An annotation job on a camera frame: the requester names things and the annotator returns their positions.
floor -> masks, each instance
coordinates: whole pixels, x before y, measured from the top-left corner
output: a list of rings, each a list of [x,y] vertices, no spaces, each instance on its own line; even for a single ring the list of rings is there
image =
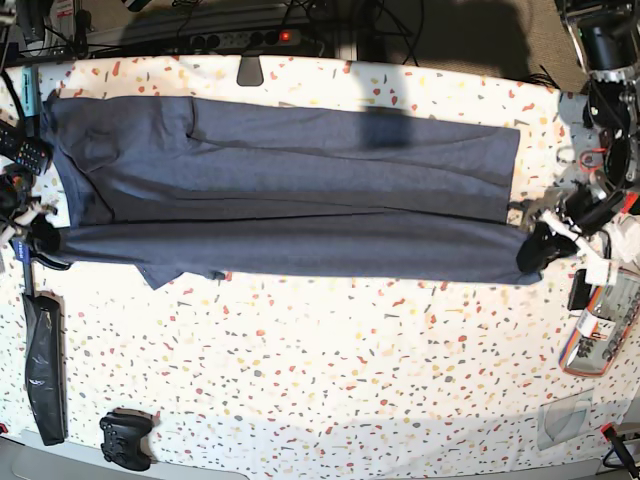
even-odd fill
[[[352,0],[335,0],[342,12]],[[386,7],[413,32],[419,28],[421,0],[388,1]],[[272,0],[204,0],[250,7]],[[120,0],[79,0],[93,13],[99,29],[135,18]],[[172,13],[172,0],[152,0],[139,14]],[[394,31],[389,15],[379,17],[379,30]],[[387,58],[402,63],[407,46],[387,37]],[[417,44],[420,66],[521,80],[542,72],[541,65],[563,90],[580,91],[585,76],[578,68],[569,36],[563,30],[554,0],[425,0],[425,24]]]

table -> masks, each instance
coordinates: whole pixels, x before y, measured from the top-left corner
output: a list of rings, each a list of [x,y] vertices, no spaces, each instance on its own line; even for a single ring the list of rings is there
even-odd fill
[[[584,99],[507,80],[412,67],[262,57],[265,82],[236,83],[239,58],[107,59],[41,68],[43,97],[194,95],[281,107],[400,108],[522,133],[512,198],[570,188]],[[19,81],[19,72],[12,72]],[[7,105],[6,92],[0,102]],[[55,171],[38,181],[68,217]],[[23,389],[21,268],[2,252],[0,421],[35,429]],[[637,390],[635,328],[610,373],[563,374],[575,260],[531,287],[397,279],[183,275],[158,291],[134,267],[36,267],[64,299],[68,441],[98,447],[98,420],[156,414],[159,461],[250,478],[361,479],[503,472],[599,457],[598,428]],[[594,388],[591,433],[539,451],[538,407]]]

white speckled surface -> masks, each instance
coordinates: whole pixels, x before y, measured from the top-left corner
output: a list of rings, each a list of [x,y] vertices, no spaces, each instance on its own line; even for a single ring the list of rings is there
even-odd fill
[[[163,57],[42,68],[41,91],[383,106],[516,127],[514,200],[567,186],[574,148],[595,141],[580,127],[584,100],[545,88],[391,65],[262,62],[257,88],[237,86],[237,57]],[[38,188],[60,196],[54,182],[52,173]],[[21,268],[10,251],[3,257],[0,421],[17,434],[35,425],[22,387]],[[225,282],[183,275],[154,292],[133,267],[97,264],[37,268],[36,280],[64,298],[70,441],[97,447],[99,418],[133,408],[159,415],[151,449],[161,461],[250,478],[361,479],[502,472],[604,453],[598,428],[619,419],[637,389],[638,329],[605,377],[562,373],[575,267],[555,262],[527,288],[234,273]],[[590,388],[590,433],[538,451],[537,408]]]

game controller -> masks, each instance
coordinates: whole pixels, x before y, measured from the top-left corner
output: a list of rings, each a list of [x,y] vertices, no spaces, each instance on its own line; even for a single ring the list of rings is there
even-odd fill
[[[137,415],[110,412],[100,420],[104,443],[100,445],[104,459],[127,470],[144,472],[151,458],[140,450],[140,440],[153,428],[153,422]]]

power strip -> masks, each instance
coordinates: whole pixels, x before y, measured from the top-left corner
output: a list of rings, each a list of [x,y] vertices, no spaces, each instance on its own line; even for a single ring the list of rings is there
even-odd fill
[[[300,30],[250,30],[194,35],[190,45],[195,51],[238,50],[248,48],[296,47],[302,42]]]

